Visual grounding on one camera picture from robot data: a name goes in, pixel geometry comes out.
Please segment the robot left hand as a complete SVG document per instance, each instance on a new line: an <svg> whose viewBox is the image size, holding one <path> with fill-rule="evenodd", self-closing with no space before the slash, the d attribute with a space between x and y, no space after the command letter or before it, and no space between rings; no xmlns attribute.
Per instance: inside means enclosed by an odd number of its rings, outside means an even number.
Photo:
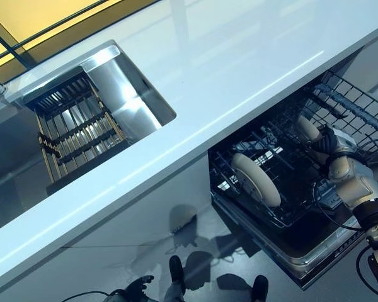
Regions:
<svg viewBox="0 0 378 302"><path fill-rule="evenodd" d="M147 285L154 279L152 275L145 275L132 281L125 289L116 289L109 296L109 301L152 301L144 292Z"/></svg>

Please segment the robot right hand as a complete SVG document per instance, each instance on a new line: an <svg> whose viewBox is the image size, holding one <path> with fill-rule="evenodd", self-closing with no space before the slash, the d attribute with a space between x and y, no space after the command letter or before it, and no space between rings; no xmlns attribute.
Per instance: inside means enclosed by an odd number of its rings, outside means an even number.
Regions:
<svg viewBox="0 0 378 302"><path fill-rule="evenodd" d="M337 138L334 130L329 125L319 128L320 137L312 143L311 148L319 153L332 156L335 154Z"/></svg>

